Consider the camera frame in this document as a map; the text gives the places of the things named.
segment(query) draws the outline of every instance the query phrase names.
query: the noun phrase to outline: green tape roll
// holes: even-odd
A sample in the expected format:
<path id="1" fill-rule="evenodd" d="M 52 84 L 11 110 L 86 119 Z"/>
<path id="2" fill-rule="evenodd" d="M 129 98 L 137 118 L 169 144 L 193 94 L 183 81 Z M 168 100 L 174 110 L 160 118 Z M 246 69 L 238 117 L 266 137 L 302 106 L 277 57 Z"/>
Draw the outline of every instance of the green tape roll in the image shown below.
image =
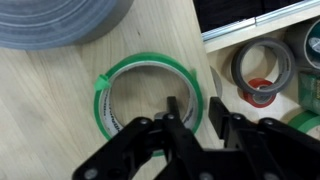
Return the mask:
<path id="1" fill-rule="evenodd" d="M 94 98 L 94 114 L 102 134 L 109 140 L 123 127 L 112 114 L 109 102 L 110 87 L 113 81 L 122 72 L 140 66 L 156 66 L 165 68 L 181 77 L 189 88 L 189 104 L 187 113 L 182 118 L 184 125 L 195 133 L 200 125 L 203 113 L 203 99 L 195 72 L 190 74 L 176 60 L 158 53 L 140 53 L 125 58 L 105 75 L 99 76 L 94 85 L 96 94 Z"/>
<path id="2" fill-rule="evenodd" d="M 303 133 L 308 133 L 311 129 L 320 126 L 320 116 L 311 111 L 305 111 L 292 118 L 288 125 Z"/>

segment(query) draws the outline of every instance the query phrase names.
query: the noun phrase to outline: wooden surface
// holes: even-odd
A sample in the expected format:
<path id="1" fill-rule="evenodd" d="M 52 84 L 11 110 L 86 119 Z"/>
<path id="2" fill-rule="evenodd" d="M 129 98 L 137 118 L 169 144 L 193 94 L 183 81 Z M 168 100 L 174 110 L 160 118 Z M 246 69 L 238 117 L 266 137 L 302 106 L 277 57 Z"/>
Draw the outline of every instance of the wooden surface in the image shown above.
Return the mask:
<path id="1" fill-rule="evenodd" d="M 266 24 L 249 27 L 226 35 L 219 36 L 204 43 L 206 52 L 210 53 L 219 49 L 223 49 L 233 44 L 237 44 L 248 39 L 261 36 L 263 34 L 296 24 L 298 22 L 311 19 L 320 15 L 320 5 L 304 11 L 294 13 L 282 18 L 278 18 Z"/>
<path id="2" fill-rule="evenodd" d="M 285 30 L 281 29 L 264 36 L 282 39 Z M 303 111 L 298 104 L 297 73 L 295 73 L 289 85 L 277 94 L 275 101 L 270 106 L 261 109 L 253 107 L 240 97 L 242 91 L 235 85 L 230 71 L 234 54 L 244 44 L 246 42 L 208 54 L 210 65 L 216 69 L 221 78 L 223 86 L 222 101 L 230 111 L 240 112 L 251 121 L 257 122 L 261 118 L 272 117 L 287 123 Z M 278 76 L 277 58 L 268 49 L 253 48 L 245 56 L 242 73 L 247 82 L 253 78 L 265 78 L 274 82 Z"/>
<path id="3" fill-rule="evenodd" d="M 146 51 L 167 54 L 197 70 L 205 110 L 196 136 L 204 147 L 221 147 L 207 118 L 215 89 L 192 0 L 135 0 L 112 32 L 90 44 L 30 52 L 0 49 L 0 179 L 70 179 L 106 143 L 93 116 L 95 79 L 121 59 Z M 138 98 L 131 102 L 126 93 L 113 97 L 119 99 L 114 108 L 124 120 L 132 116 L 127 110 L 149 112 L 146 103 L 155 105 L 152 112 L 163 111 L 164 98 L 177 93 L 172 88 L 149 91 L 145 74 L 133 74 L 140 81 L 132 86 L 142 85 Z M 174 78 L 168 81 L 163 83 L 181 88 Z M 163 158 L 153 158 L 136 179 L 152 179 L 163 166 Z"/>

